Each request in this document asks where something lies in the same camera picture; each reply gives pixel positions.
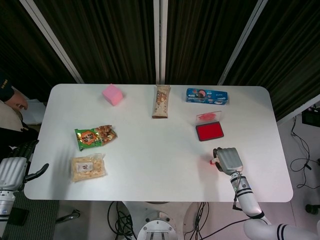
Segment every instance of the white snack package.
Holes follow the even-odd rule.
[[[102,153],[95,153],[88,156],[72,158],[72,182],[106,175],[104,156]]]

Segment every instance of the pink sponge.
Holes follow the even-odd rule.
[[[106,89],[103,90],[102,94],[113,106],[117,105],[123,98],[121,90],[113,84],[107,86]]]

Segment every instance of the person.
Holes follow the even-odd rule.
[[[27,100],[0,72],[0,162],[12,151],[11,147],[38,139],[38,132],[19,117],[21,109],[28,109]]]

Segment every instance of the red ink pad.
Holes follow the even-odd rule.
[[[206,123],[195,126],[199,141],[207,141],[211,139],[218,139],[224,136],[220,122]]]

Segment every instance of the green snack bag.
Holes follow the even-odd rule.
[[[99,126],[92,129],[75,129],[79,150],[106,145],[117,137],[111,125]]]

